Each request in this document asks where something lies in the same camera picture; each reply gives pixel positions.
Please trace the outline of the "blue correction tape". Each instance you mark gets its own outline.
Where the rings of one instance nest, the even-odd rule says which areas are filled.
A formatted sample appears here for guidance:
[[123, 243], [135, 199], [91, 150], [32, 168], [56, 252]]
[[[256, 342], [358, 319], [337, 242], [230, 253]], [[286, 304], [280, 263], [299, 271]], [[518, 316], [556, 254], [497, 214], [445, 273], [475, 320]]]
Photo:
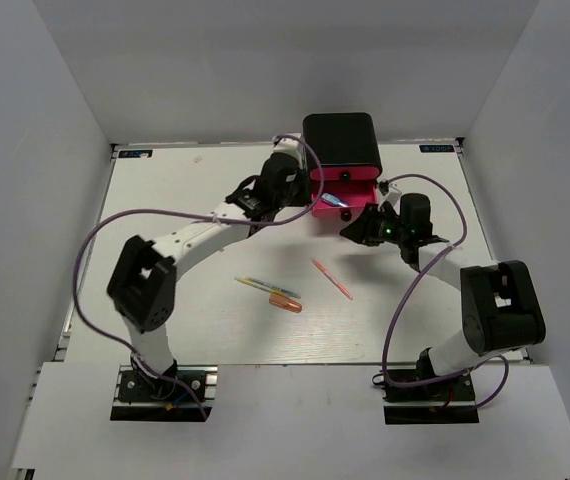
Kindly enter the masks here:
[[321, 201], [331, 207], [334, 208], [348, 208], [349, 204], [344, 200], [340, 199], [339, 197], [330, 194], [330, 193], [323, 193], [321, 195]]

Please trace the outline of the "orange pink pen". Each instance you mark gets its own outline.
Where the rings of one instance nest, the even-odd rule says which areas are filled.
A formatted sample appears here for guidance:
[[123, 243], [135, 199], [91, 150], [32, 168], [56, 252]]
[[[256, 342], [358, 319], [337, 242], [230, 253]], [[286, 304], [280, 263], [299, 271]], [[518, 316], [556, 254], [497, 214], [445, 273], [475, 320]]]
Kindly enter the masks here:
[[311, 263], [343, 296], [350, 301], [353, 300], [349, 290], [319, 260], [312, 258]]

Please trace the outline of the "black pink drawer organizer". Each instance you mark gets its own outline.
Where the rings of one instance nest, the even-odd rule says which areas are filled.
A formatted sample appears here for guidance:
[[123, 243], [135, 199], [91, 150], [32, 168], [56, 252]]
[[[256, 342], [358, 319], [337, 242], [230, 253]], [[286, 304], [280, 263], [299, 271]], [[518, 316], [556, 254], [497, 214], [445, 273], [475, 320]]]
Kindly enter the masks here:
[[[311, 181], [312, 216], [351, 221], [376, 201], [375, 183], [382, 173], [374, 122], [365, 112], [316, 113], [302, 122], [304, 141], [318, 159], [306, 160]], [[333, 194], [349, 204], [334, 208], [321, 201]]]

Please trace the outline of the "yellow blue pen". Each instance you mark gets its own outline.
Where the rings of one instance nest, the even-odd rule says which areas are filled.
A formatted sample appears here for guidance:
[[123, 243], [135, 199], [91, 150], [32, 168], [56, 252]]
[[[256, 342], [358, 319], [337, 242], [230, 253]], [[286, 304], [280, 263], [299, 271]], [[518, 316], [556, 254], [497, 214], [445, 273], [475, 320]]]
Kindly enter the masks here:
[[301, 295], [296, 292], [257, 279], [249, 277], [235, 277], [234, 280], [246, 286], [250, 286], [252, 288], [256, 288], [265, 292], [278, 293], [280, 295], [284, 295], [286, 297], [294, 299], [301, 298]]

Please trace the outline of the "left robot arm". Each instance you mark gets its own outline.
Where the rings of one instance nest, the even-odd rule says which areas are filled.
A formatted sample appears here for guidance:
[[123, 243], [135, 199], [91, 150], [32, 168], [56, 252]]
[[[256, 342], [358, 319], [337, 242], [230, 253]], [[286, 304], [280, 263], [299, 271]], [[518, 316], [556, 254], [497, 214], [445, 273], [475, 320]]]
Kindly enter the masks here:
[[301, 155], [275, 151], [258, 175], [242, 181], [211, 212], [211, 220], [194, 221], [153, 240], [127, 240], [107, 294], [128, 329], [135, 349], [132, 365], [153, 398], [167, 398], [176, 387], [177, 362], [165, 323], [174, 310], [178, 280], [216, 252], [262, 230], [282, 209], [310, 203]]

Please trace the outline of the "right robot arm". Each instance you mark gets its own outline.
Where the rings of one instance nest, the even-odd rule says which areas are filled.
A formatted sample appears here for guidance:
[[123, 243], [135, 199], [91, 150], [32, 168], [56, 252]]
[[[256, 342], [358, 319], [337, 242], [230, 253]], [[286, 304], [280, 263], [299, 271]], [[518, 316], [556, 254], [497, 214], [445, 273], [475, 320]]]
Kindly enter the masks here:
[[472, 262], [457, 243], [433, 232], [431, 204], [423, 194], [404, 194], [400, 206], [368, 204], [343, 228], [341, 236], [368, 247], [391, 243], [416, 272], [416, 280], [432, 276], [456, 289], [461, 298], [461, 327], [440, 344], [423, 350], [411, 381], [383, 374], [398, 388], [417, 387], [437, 399], [453, 378], [510, 351], [542, 343], [546, 325], [528, 267], [522, 261]]

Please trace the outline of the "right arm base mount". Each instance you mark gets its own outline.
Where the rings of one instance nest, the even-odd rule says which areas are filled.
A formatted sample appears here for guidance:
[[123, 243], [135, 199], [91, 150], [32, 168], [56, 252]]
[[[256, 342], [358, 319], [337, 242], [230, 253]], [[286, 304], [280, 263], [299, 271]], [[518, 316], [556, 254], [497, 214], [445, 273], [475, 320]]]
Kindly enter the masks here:
[[463, 425], [479, 422], [476, 395], [469, 376], [414, 388], [397, 388], [384, 382], [383, 373], [372, 377], [383, 391], [386, 425]]

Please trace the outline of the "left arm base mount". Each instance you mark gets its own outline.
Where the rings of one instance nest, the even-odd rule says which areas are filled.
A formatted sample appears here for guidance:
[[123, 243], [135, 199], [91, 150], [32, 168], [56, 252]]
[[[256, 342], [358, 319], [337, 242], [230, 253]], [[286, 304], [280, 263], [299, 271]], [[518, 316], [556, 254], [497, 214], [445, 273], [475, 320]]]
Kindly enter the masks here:
[[[187, 384], [209, 415], [216, 395], [217, 366], [179, 366], [176, 377]], [[122, 365], [117, 376], [111, 421], [202, 423], [206, 418], [182, 386], [163, 385], [157, 391], [134, 371]]]

